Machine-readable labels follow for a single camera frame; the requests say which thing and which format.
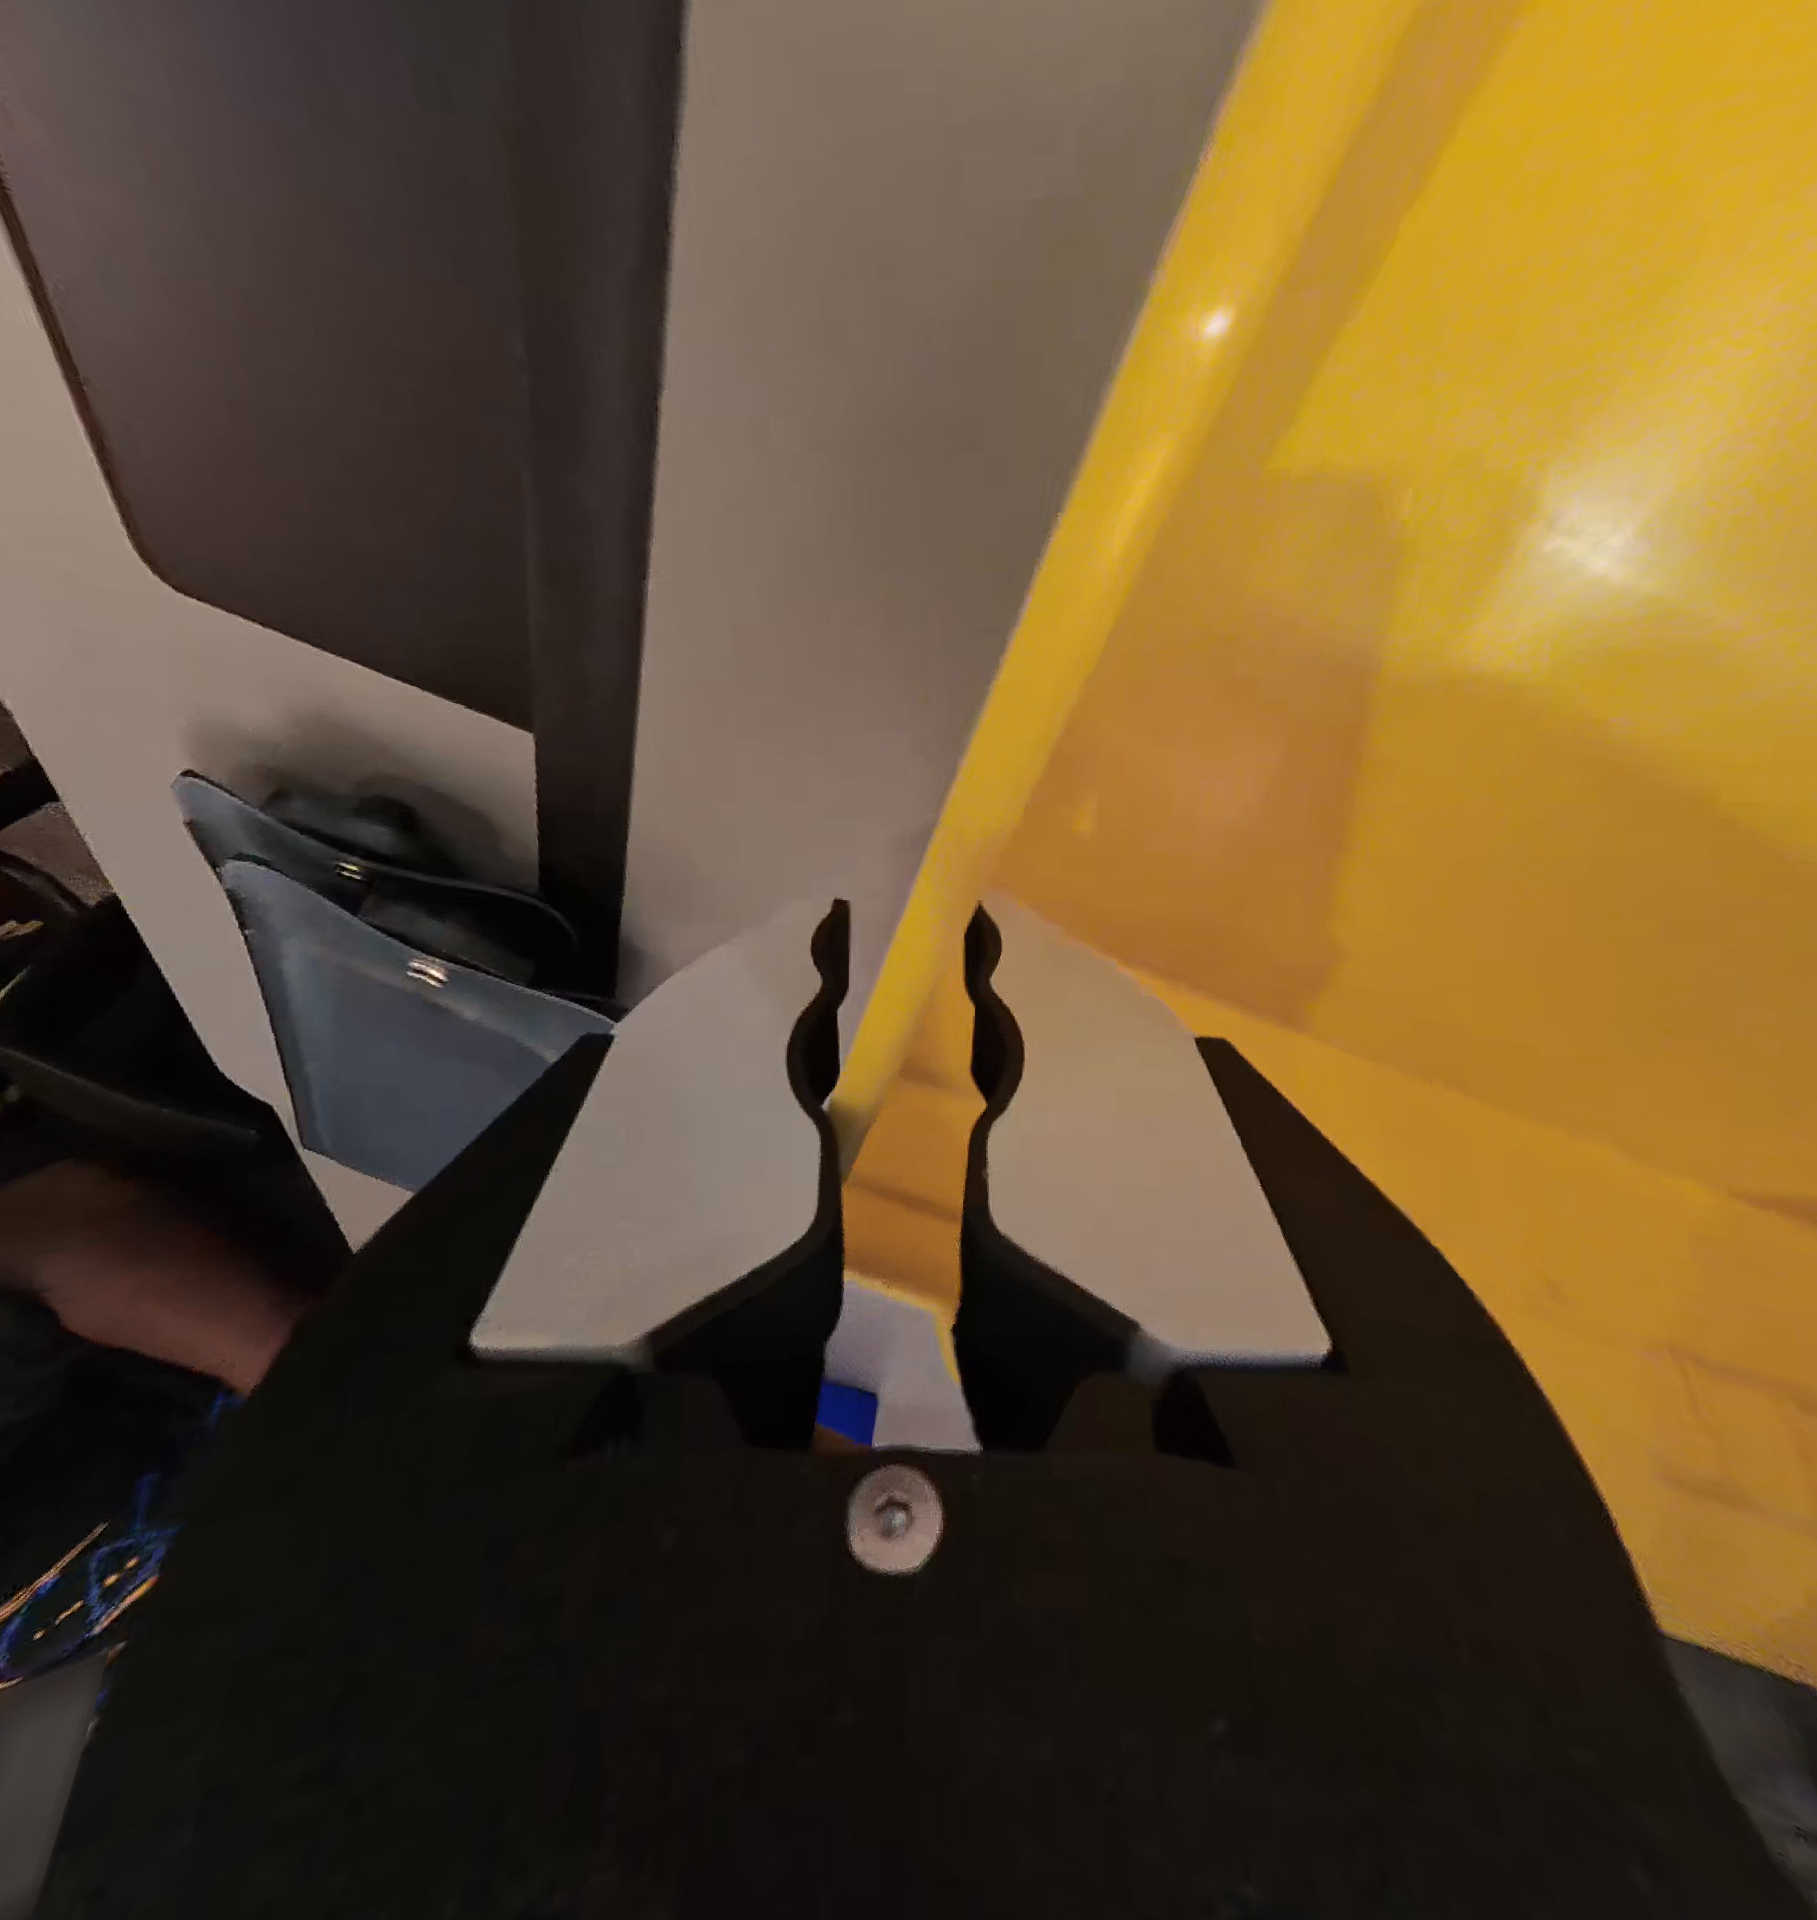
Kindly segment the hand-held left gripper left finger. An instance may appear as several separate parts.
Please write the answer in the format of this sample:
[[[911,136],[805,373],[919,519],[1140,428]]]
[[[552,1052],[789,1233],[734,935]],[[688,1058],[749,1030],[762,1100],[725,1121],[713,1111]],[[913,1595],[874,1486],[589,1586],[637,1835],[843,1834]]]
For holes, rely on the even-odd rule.
[[[471,1325],[489,1363],[710,1379],[758,1447],[816,1439],[844,1309],[847,899],[710,948],[613,1030]]]

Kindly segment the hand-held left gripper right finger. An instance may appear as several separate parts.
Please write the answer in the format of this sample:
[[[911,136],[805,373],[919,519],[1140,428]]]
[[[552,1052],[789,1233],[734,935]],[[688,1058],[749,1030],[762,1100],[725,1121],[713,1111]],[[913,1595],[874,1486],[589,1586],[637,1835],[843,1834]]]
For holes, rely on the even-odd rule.
[[[1092,1379],[1147,1416],[1220,1371],[1331,1360],[1199,1038],[1016,896],[964,939],[970,1073],[955,1363],[986,1452],[1043,1452]]]

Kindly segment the yellow plastic bin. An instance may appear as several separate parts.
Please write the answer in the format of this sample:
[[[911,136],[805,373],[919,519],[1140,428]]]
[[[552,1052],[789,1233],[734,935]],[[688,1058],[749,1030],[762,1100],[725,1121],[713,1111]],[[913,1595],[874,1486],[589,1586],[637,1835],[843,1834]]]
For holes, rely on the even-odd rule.
[[[1817,1686],[1817,2],[1268,2],[964,759],[855,1275],[961,1282],[964,902],[1460,1266],[1662,1623]]]

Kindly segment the grey flat pad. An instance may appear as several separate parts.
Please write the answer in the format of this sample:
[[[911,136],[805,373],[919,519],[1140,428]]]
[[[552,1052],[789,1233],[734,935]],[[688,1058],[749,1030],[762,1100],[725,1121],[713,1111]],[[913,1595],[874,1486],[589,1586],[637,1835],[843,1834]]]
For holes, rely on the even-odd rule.
[[[558,906],[477,874],[404,796],[246,798],[182,771],[174,798],[249,948],[300,1142],[331,1161],[421,1188],[626,1014]]]

